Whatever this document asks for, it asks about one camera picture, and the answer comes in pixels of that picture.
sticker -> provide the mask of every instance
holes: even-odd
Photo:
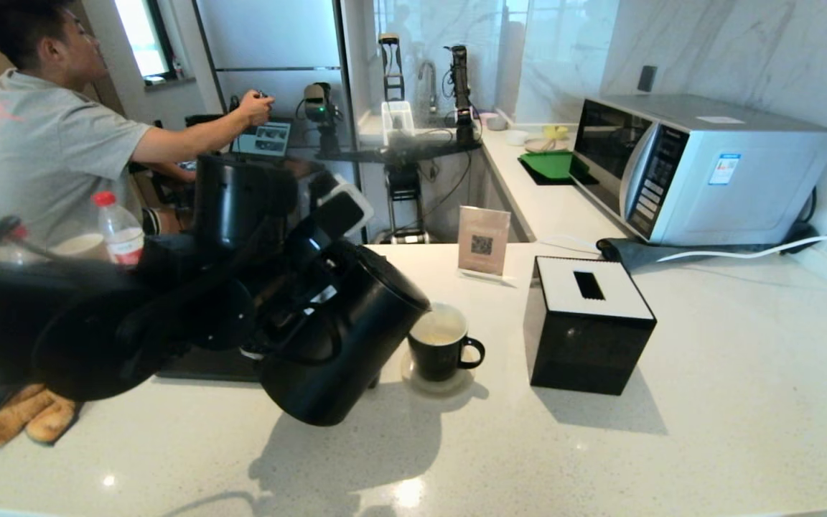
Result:
[[[732,117],[698,117],[700,120],[710,122],[710,124],[745,124],[738,118]]]
[[[721,154],[719,161],[716,161],[716,168],[713,169],[709,184],[729,185],[729,181],[732,180],[732,173],[736,172],[736,167],[739,166],[739,160],[741,159],[741,154]]]

man's right arm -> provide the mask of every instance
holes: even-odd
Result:
[[[197,124],[184,131],[151,128],[139,141],[131,160],[135,162],[183,162],[198,154],[215,151],[232,141],[249,126],[266,124],[273,98],[256,98],[248,92],[240,107],[216,121]]]

microwave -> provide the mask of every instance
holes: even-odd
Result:
[[[827,165],[827,128],[693,95],[587,99],[572,177],[654,245],[779,244]]]

short black hair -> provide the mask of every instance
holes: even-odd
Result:
[[[37,43],[63,40],[63,13],[73,0],[0,0],[0,52],[19,69],[39,65]]]

mug handle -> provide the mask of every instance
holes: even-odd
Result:
[[[464,342],[462,343],[462,353],[465,351],[465,347],[472,346],[480,353],[480,357],[478,360],[474,361],[473,363],[466,363],[463,361],[461,357],[459,357],[459,368],[462,370],[470,370],[472,368],[476,368],[483,363],[483,356],[485,356],[486,350],[483,347],[483,343],[478,340],[474,340],[473,337],[466,337]]]

